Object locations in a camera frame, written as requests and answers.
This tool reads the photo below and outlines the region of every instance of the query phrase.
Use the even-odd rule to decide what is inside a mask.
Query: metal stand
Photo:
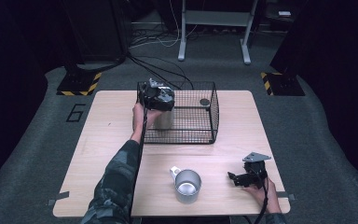
[[[213,12],[213,11],[194,11],[186,10],[186,0],[182,4],[182,38],[179,47],[178,60],[184,61],[186,54],[186,25],[202,24],[202,25],[224,25],[224,26],[241,26],[246,27],[245,35],[241,39],[241,49],[243,62],[251,63],[247,42],[252,28],[255,16],[255,8],[258,0],[254,0],[250,12]]]

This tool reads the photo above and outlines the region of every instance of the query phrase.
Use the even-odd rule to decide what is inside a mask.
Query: silver mug
[[[193,203],[199,197],[201,178],[193,170],[181,170],[173,166],[170,170],[175,186],[176,199],[181,203]]]

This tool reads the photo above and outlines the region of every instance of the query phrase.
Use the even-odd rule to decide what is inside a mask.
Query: stand leg
[[[186,0],[182,1],[182,37],[180,40],[178,61],[185,60],[186,53]]]
[[[252,29],[252,23],[253,23],[254,16],[255,16],[255,7],[257,6],[257,2],[258,2],[258,0],[254,0],[254,2],[252,4],[252,10],[249,13],[248,23],[246,25],[245,36],[243,37],[243,39],[241,39],[243,62],[246,65],[251,64],[251,57],[249,55],[249,50],[248,50],[248,39],[249,39],[249,34],[251,33],[251,29]]]

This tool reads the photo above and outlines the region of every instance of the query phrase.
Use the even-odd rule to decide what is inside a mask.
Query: wire mesh cage
[[[138,97],[144,84],[138,82]],[[156,119],[145,133],[145,143],[213,144],[219,127],[214,82],[178,81],[166,85],[174,90],[173,110]]]

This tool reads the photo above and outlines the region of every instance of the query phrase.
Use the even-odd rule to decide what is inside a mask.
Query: wooden table
[[[272,157],[268,176],[277,191],[284,191],[255,100],[249,91],[217,91],[219,129],[212,145],[146,144],[136,184],[133,217],[255,215],[260,206],[251,195],[235,187],[227,172],[244,174],[242,158],[251,152]],[[58,200],[56,217],[83,217],[106,164],[130,138],[131,109],[136,91],[99,91],[80,135],[74,157],[62,183],[69,197]],[[202,179],[199,198],[179,203],[174,194],[171,167],[193,169]],[[287,198],[279,199],[289,212]]]

